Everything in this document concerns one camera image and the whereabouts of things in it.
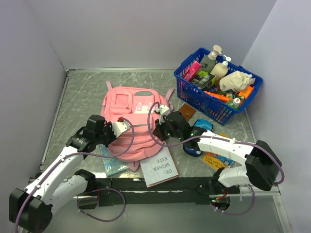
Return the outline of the brown leather wallet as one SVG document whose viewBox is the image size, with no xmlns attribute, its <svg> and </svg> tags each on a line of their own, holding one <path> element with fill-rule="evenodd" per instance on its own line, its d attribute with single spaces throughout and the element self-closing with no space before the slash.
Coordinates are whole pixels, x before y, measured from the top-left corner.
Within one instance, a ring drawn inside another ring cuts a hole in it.
<svg viewBox="0 0 311 233">
<path fill-rule="evenodd" d="M 186 121 L 189 121 L 194 113 L 196 112 L 195 108 L 191 107 L 190 105 L 184 103 L 178 110 L 181 115 L 186 119 Z"/>
</svg>

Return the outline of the pink school backpack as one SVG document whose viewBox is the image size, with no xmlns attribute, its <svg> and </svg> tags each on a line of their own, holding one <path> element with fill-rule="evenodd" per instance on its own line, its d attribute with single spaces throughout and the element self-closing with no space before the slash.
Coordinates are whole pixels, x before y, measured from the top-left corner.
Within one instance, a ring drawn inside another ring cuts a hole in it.
<svg viewBox="0 0 311 233">
<path fill-rule="evenodd" d="M 162 96 L 153 89 L 126 86 L 113 88 L 110 81 L 106 85 L 108 92 L 103 100 L 101 115 L 112 123 L 124 117 L 134 126 L 109 144 L 107 149 L 111 155 L 118 155 L 118 160 L 127 162 L 129 168 L 135 171 L 141 160 L 156 155 L 162 148 L 148 132 L 147 115 L 155 102 L 163 103 L 172 110 L 173 105 L 169 100 L 174 88 L 171 87 Z"/>
</svg>

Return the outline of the white book pink flowers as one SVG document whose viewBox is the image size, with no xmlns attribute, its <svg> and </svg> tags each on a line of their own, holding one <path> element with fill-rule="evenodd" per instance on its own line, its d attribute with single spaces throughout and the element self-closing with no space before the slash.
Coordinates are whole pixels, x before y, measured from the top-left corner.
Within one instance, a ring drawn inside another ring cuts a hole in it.
<svg viewBox="0 0 311 233">
<path fill-rule="evenodd" d="M 152 187 L 178 177 L 178 171 L 167 147 L 156 155 L 140 160 L 146 186 Z"/>
</svg>

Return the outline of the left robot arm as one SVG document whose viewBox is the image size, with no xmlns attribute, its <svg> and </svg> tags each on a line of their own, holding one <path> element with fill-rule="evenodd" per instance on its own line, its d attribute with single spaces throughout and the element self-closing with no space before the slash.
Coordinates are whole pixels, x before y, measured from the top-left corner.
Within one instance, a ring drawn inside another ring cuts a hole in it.
<svg viewBox="0 0 311 233">
<path fill-rule="evenodd" d="M 66 142 L 52 164 L 23 189 L 16 188 L 9 197 L 9 220 L 14 232 L 43 232 L 53 215 L 78 194 L 91 195 L 96 189 L 93 173 L 80 169 L 68 174 L 88 156 L 94 155 L 99 144 L 109 146 L 131 127 L 127 122 L 108 122 L 103 116 L 91 115 Z"/>
</svg>

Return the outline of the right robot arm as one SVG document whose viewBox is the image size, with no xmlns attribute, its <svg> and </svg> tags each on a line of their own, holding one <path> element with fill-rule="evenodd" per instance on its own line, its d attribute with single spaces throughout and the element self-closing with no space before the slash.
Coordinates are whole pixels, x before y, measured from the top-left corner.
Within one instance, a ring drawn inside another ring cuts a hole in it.
<svg viewBox="0 0 311 233">
<path fill-rule="evenodd" d="M 237 185 L 252 185 L 270 191 L 273 185 L 284 182 L 282 163 L 266 142 L 243 142 L 191 126 L 180 112 L 157 111 L 157 114 L 160 118 L 155 120 L 154 129 L 147 120 L 149 133 L 157 144 L 164 147 L 164 141 L 172 137 L 179 140 L 177 145 L 214 153 L 239 164 L 238 167 L 220 168 L 214 173 L 212 188 L 215 192 L 223 193 Z"/>
</svg>

